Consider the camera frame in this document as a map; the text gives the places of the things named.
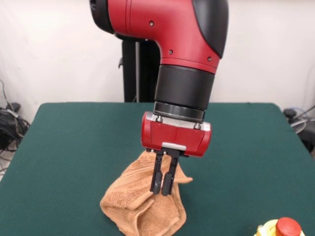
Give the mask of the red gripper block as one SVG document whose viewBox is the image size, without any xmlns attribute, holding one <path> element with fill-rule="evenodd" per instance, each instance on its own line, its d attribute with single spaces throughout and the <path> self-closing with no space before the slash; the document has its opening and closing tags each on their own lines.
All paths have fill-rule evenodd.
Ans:
<svg viewBox="0 0 315 236">
<path fill-rule="evenodd" d="M 141 143 L 148 149 L 163 148 L 179 150 L 187 156 L 201 157 L 206 152 L 212 135 L 211 124 L 159 117 L 152 112 L 145 112 L 142 117 Z M 153 177 L 150 191 L 157 195 L 160 192 L 163 173 L 162 152 L 156 152 Z M 168 172 L 165 172 L 161 193 L 171 195 L 180 154 L 171 156 Z"/>
</svg>

